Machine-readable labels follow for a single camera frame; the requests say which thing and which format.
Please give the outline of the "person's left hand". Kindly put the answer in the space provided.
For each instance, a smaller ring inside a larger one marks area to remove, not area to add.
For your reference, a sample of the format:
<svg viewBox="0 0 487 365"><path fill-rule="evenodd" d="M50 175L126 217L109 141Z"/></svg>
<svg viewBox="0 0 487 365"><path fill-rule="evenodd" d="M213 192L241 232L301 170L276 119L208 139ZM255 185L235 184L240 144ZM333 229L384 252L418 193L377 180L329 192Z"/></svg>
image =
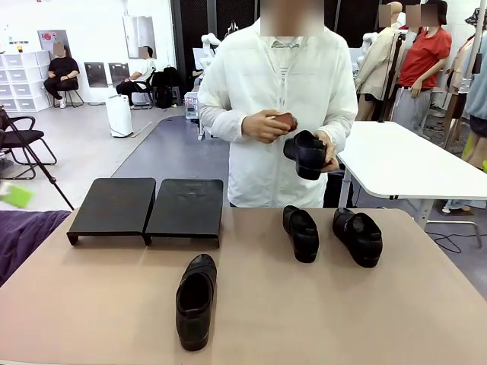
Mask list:
<svg viewBox="0 0 487 365"><path fill-rule="evenodd" d="M325 147L325 160L322 168L322 173L329 173L339 169L339 162L336 159L336 147L327 133L317 131L315 136L323 142Z"/></svg>

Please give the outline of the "person's right hand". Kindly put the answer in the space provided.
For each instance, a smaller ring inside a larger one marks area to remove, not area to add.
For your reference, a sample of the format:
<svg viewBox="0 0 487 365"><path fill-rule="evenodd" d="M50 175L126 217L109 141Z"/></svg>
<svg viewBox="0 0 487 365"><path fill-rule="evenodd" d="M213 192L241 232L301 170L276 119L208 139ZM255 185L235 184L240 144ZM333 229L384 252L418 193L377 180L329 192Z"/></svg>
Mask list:
<svg viewBox="0 0 487 365"><path fill-rule="evenodd" d="M264 144L271 144L283 135L287 135L290 126L276 119L280 112L265 109L251 116L246 116L241 124L242 135Z"/></svg>

